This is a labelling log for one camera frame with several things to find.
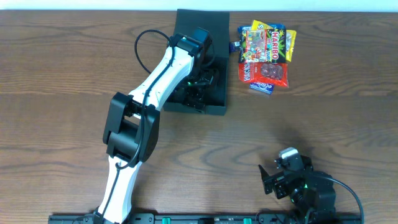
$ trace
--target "snack package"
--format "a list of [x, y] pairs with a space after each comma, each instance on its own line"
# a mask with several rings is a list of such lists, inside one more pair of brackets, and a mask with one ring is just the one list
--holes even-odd
[[286, 60], [292, 61], [294, 42], [296, 40], [296, 31], [286, 31]]
[[[285, 29], [285, 26], [283, 24], [265, 24], [263, 22], [253, 20], [253, 23], [251, 25], [251, 30], [257, 30], [257, 29]], [[292, 61], [295, 39], [296, 39], [296, 31], [286, 30], [286, 60], [288, 62]]]
[[265, 62], [286, 63], [286, 30], [267, 29], [266, 33], [267, 50]]
[[241, 50], [241, 43], [239, 41], [229, 43], [229, 53]]
[[289, 86], [286, 63], [240, 63], [238, 75], [245, 83], [261, 82]]
[[274, 84], [250, 83], [250, 88], [271, 95], [271, 93], [274, 91]]
[[240, 26], [240, 27], [238, 27], [238, 34], [239, 34], [239, 36], [242, 34], [242, 30], [251, 30], [251, 26], [250, 26], [250, 25], [246, 25], [246, 26]]
[[253, 20], [251, 24], [251, 29], [252, 30], [258, 30], [258, 29], [273, 29], [273, 28], [278, 28], [278, 27], [271, 27], [268, 24], [265, 24], [263, 22]]
[[265, 30], [242, 30], [239, 63], [266, 61]]

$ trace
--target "black plastic box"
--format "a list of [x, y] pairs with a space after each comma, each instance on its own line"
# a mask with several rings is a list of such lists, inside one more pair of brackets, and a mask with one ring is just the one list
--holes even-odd
[[165, 111], [184, 113], [224, 115], [226, 113], [226, 93], [229, 60], [229, 12], [177, 10], [174, 34], [193, 35], [193, 31], [201, 27], [211, 34], [215, 47], [216, 58], [210, 68], [217, 68], [220, 77], [214, 89], [205, 95], [205, 109], [196, 110], [189, 106], [173, 102], [171, 98], [164, 104]]

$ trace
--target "table surface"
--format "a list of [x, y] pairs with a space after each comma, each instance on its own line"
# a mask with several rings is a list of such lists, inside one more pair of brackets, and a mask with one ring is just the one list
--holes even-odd
[[[137, 35], [171, 35], [175, 17], [0, 12], [0, 223], [45, 223], [101, 203], [109, 101], [147, 77], [134, 56]], [[356, 191], [366, 223], [398, 222], [398, 14], [232, 12], [231, 40], [253, 19], [297, 31], [289, 88], [270, 98], [249, 90], [232, 54], [225, 116], [162, 112], [159, 141], [134, 189], [136, 211], [289, 210], [289, 199], [264, 194], [257, 165], [276, 173], [278, 152], [293, 146]], [[164, 39], [148, 34], [139, 44], [154, 68]], [[335, 189], [336, 209], [357, 213], [350, 193]]]

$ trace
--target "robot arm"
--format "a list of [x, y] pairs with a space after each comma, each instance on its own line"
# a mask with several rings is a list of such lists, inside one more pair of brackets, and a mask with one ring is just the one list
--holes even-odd
[[270, 176], [259, 165], [261, 179], [266, 194], [275, 192], [277, 199], [289, 196], [297, 207], [289, 217], [289, 223], [333, 223], [336, 217], [336, 192], [330, 175], [314, 171], [311, 159], [301, 156], [297, 149], [289, 147], [279, 152], [275, 160], [283, 171]]
[[[109, 154], [109, 177], [103, 202], [93, 217], [94, 223], [122, 223], [127, 219], [131, 211], [131, 195], [138, 170], [152, 154], [157, 143], [160, 110], [184, 78], [198, 75], [211, 44], [208, 32], [200, 28], [196, 29], [194, 39], [176, 34], [171, 40], [175, 46], [174, 60], [150, 89], [145, 105], [144, 94], [170, 62], [172, 47], [167, 47], [162, 61], [138, 88], [128, 96], [116, 93], [111, 100], [103, 135], [103, 142], [108, 145], [106, 152]], [[136, 125], [124, 119], [125, 116], [141, 118], [143, 107], [146, 114], [144, 123]], [[139, 128], [141, 125], [145, 125], [144, 133]], [[117, 169], [116, 165], [125, 166], [132, 159], [135, 161], [129, 167]]]

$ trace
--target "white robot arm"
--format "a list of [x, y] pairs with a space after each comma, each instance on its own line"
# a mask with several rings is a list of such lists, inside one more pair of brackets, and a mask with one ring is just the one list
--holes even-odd
[[[197, 75], [206, 50], [211, 44], [207, 31], [198, 28], [196, 39], [177, 34], [173, 36], [175, 55], [171, 66], [150, 89], [148, 87], [164, 71], [172, 58], [172, 47], [148, 78], [128, 96], [117, 93], [109, 106], [103, 141], [108, 145], [109, 176], [102, 204], [94, 214], [94, 223], [122, 223], [131, 211], [131, 195], [138, 170], [157, 142], [159, 115], [164, 103], [175, 87], [187, 76]], [[145, 121], [139, 126], [124, 119], [124, 116], [141, 118], [145, 107]], [[141, 125], [145, 125], [141, 136]], [[125, 169], [118, 167], [131, 164]]]

